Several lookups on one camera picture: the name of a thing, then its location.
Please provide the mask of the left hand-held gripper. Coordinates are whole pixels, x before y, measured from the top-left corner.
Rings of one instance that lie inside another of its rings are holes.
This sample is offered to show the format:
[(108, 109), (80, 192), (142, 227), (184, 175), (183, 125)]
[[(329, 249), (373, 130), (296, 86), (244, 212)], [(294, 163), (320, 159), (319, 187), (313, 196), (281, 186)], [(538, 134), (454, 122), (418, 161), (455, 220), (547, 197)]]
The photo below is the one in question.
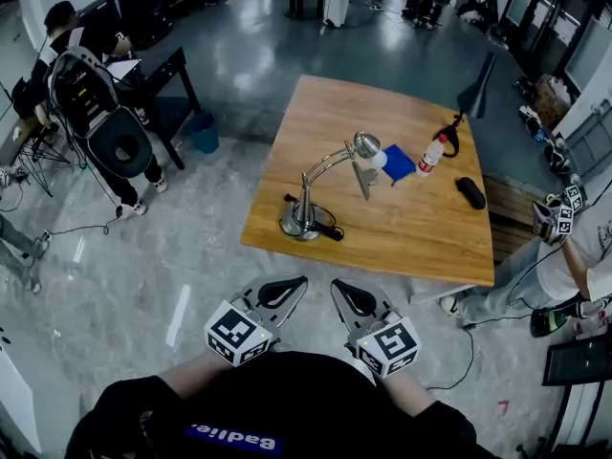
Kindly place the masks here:
[(258, 276), (208, 319), (208, 347), (233, 366), (265, 353), (279, 341), (279, 328), (294, 312), (308, 288), (298, 274)]

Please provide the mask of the silver desk lamp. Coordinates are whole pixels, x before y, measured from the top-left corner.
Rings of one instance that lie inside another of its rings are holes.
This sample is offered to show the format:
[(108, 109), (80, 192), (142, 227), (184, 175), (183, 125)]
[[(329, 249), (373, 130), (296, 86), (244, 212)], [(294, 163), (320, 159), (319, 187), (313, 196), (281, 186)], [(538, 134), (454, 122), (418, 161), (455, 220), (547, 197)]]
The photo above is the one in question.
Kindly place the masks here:
[(343, 240), (344, 230), (338, 225), (336, 216), (311, 200), (311, 187), (323, 173), (338, 164), (351, 164), (353, 161), (362, 169), (381, 170), (386, 163), (386, 155), (379, 139), (359, 131), (352, 141), (344, 142), (343, 148), (324, 156), (301, 174), (300, 195), (298, 198), (290, 194), (285, 196), (287, 206), (278, 220), (285, 235), (301, 242), (313, 241), (320, 235), (337, 242)]

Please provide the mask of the person's left forearm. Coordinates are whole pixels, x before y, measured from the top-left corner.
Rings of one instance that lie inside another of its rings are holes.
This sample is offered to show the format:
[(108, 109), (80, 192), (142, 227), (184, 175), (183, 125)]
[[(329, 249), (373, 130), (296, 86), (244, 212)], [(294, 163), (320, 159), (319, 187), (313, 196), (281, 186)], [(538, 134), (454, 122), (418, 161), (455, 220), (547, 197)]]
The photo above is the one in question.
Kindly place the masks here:
[(202, 355), (171, 367), (159, 378), (180, 398), (190, 399), (232, 365), (208, 349)]

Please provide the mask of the black clamp lamp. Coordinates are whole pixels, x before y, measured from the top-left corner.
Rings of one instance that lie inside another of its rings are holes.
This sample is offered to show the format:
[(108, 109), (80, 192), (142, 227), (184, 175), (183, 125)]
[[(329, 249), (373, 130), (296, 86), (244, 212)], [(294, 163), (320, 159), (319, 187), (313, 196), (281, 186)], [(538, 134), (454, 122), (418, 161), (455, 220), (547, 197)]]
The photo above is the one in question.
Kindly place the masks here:
[(453, 148), (451, 153), (444, 152), (443, 156), (454, 158), (460, 150), (458, 139), (458, 126), (464, 117), (482, 119), (487, 108), (487, 86), (496, 62), (495, 52), (489, 52), (481, 67), (477, 79), (457, 96), (459, 112), (453, 116), (453, 122), (440, 129), (433, 139), (437, 140), (440, 136), (445, 136)]

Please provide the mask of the person's black shirt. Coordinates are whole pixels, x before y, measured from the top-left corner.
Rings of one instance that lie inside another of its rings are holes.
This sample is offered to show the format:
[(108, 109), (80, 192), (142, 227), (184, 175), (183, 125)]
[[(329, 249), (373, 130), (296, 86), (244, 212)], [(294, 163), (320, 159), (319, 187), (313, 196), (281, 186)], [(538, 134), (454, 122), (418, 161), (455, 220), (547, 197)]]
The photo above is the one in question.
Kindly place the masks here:
[(457, 409), (436, 400), (410, 417), (347, 362), (291, 351), (232, 367), (186, 400), (159, 374), (112, 383), (65, 459), (498, 457)]

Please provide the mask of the blue cloth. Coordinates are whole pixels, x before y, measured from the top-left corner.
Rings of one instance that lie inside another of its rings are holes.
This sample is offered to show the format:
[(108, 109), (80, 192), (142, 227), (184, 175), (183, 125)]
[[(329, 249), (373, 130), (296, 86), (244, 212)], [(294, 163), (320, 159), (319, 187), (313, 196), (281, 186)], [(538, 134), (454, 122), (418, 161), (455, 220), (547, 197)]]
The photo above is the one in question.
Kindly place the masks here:
[(391, 179), (393, 186), (403, 178), (416, 172), (415, 163), (397, 144), (389, 145), (383, 152), (386, 155), (386, 163), (382, 170)]

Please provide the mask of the clear bottle with red cap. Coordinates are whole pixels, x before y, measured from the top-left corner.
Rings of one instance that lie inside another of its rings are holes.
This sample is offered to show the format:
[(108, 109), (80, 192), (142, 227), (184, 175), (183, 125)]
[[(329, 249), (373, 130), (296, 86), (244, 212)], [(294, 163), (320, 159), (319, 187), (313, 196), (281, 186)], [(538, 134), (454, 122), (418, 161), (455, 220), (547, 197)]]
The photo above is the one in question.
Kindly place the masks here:
[(421, 160), (416, 165), (416, 173), (426, 177), (444, 156), (448, 136), (444, 133), (434, 139), (426, 148)]

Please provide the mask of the blue waste bin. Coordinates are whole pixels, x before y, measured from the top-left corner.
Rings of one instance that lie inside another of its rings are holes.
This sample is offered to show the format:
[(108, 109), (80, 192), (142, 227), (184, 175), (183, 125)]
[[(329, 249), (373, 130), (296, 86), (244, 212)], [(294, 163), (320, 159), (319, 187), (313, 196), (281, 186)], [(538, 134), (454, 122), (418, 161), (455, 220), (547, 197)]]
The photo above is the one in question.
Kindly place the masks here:
[(219, 148), (216, 121), (211, 113), (195, 114), (188, 121), (186, 132), (194, 148), (204, 154), (212, 154)]

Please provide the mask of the green black device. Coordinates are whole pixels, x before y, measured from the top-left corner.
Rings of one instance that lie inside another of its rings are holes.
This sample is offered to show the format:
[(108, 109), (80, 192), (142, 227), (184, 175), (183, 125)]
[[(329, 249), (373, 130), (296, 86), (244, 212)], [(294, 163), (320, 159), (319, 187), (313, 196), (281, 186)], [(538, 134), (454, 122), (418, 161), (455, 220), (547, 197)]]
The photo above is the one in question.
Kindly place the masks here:
[(570, 317), (568, 312), (567, 308), (542, 308), (534, 310), (529, 323), (531, 336), (539, 339), (552, 335), (566, 324)]

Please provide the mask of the grey black chair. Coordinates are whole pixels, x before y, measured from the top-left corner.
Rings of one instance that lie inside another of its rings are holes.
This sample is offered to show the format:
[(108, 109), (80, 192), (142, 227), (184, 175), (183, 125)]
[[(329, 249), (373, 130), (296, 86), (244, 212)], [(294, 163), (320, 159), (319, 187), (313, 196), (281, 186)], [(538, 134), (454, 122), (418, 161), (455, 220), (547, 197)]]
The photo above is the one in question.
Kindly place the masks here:
[(106, 170), (123, 179), (144, 173), (152, 145), (138, 117), (120, 105), (114, 77), (86, 48), (57, 57), (48, 76), (49, 114)]

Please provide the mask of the black monitor on stand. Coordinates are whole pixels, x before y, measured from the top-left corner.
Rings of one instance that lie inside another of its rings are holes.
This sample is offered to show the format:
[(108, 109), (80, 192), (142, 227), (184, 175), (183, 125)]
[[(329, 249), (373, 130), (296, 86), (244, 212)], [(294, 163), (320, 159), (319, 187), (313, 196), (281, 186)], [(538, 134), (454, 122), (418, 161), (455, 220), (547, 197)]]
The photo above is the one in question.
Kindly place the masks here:
[(544, 386), (563, 390), (546, 457), (612, 457), (612, 334), (548, 349)]

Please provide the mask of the black side table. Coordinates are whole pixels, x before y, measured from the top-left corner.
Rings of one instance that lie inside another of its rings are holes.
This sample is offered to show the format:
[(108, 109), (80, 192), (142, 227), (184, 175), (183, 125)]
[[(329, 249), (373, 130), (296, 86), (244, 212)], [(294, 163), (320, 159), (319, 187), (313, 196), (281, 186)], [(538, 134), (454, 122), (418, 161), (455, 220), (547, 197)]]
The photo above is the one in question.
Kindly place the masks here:
[[(108, 70), (116, 90), (129, 102), (134, 100), (135, 105), (144, 111), (145, 128), (157, 137), (173, 163), (183, 170), (184, 162), (172, 141), (191, 114), (202, 112), (187, 73), (183, 48), (178, 48), (167, 58), (139, 60), (123, 77), (120, 77), (118, 69), (112, 71), (108, 66)], [(178, 97), (163, 96), (163, 90), (175, 79), (181, 81), (183, 91)]]

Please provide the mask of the white paper sheet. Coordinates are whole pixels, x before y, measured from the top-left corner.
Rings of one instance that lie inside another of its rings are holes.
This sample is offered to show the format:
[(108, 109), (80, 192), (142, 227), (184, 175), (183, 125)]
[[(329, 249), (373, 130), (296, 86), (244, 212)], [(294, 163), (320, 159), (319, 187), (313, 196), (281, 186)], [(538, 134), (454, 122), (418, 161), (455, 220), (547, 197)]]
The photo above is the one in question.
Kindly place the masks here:
[(128, 59), (124, 61), (108, 62), (104, 68), (109, 72), (115, 83), (119, 83), (140, 65), (140, 59)]

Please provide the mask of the grey plastic crate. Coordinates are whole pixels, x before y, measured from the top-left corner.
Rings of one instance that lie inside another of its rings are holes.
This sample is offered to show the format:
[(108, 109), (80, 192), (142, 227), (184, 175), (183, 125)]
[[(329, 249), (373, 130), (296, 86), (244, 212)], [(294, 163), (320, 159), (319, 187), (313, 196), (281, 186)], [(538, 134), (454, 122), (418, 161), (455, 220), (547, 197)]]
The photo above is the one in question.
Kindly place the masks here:
[(591, 114), (565, 142), (572, 172), (585, 183), (601, 174), (612, 164), (612, 109)]

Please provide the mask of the black equipment cases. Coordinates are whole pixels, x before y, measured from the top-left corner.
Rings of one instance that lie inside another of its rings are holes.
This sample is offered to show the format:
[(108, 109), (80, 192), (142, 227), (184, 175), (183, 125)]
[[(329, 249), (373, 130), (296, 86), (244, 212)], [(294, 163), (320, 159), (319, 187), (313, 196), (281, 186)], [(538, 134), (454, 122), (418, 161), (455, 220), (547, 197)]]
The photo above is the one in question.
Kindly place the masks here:
[(83, 26), (127, 37), (137, 51), (149, 49), (173, 28), (164, 0), (97, 0), (76, 15)]

